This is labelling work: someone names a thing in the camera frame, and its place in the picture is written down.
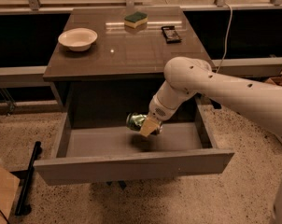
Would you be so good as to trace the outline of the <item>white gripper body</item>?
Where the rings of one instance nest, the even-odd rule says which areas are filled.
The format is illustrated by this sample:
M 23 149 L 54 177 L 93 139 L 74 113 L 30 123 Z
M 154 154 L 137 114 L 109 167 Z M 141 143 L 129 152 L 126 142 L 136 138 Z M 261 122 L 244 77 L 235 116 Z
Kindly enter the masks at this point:
M 169 120 L 177 111 L 178 104 L 169 103 L 164 104 L 160 99 L 158 94 L 155 94 L 149 103 L 148 114 L 158 121 Z

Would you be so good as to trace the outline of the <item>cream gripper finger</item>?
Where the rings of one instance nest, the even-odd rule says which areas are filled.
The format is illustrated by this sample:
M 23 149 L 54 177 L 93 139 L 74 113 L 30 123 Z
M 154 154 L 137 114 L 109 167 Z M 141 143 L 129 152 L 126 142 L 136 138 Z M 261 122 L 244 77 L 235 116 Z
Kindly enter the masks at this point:
M 140 129 L 140 134 L 148 137 L 152 133 L 157 133 L 160 130 L 160 123 L 151 117 L 146 117 L 141 129 Z

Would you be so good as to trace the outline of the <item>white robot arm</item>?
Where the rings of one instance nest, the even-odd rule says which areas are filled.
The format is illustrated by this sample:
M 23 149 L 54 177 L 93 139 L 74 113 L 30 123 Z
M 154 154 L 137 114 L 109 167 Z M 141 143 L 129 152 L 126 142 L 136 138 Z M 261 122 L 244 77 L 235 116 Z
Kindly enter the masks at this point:
M 196 94 L 223 105 L 274 134 L 282 142 L 282 87 L 219 74 L 204 60 L 175 57 L 163 69 L 140 133 L 149 136 Z

